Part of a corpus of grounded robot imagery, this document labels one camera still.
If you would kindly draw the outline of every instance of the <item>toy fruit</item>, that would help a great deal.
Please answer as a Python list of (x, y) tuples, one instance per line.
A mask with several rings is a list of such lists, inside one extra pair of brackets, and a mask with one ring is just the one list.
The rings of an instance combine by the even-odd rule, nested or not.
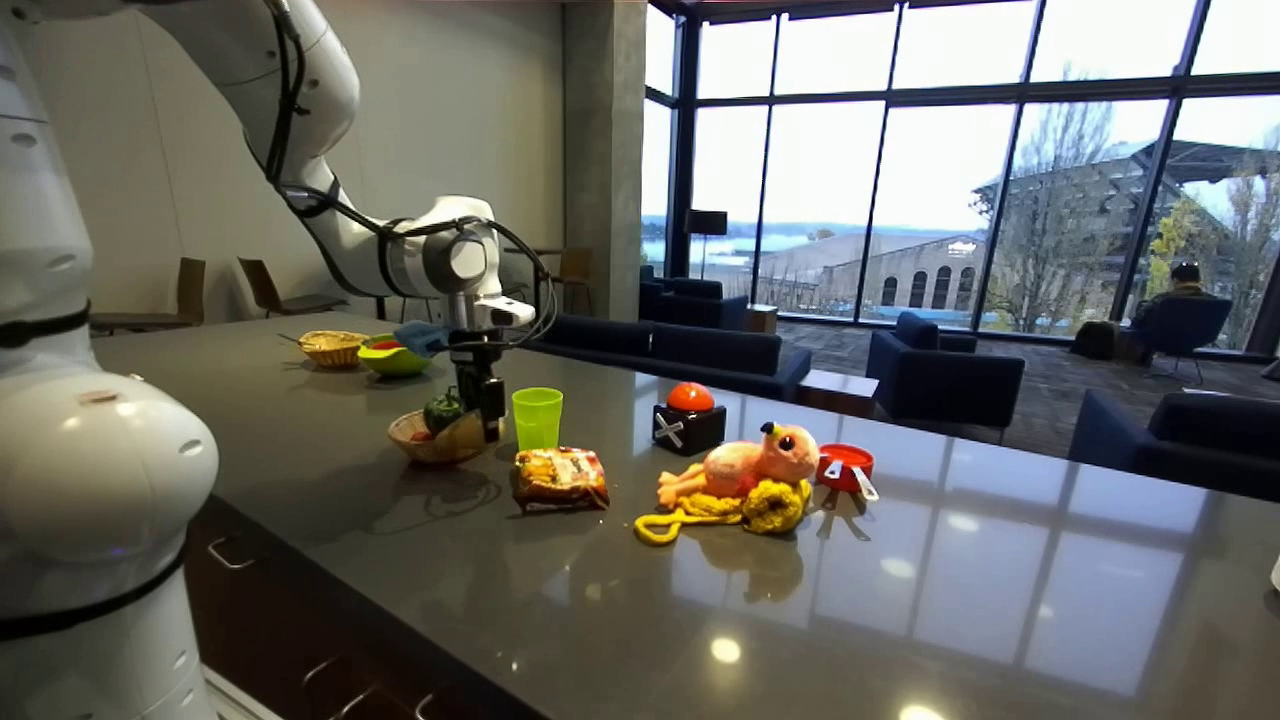
[(666, 410), (701, 418), (714, 410), (714, 396), (707, 394), (707, 383), (671, 383), (666, 394)]

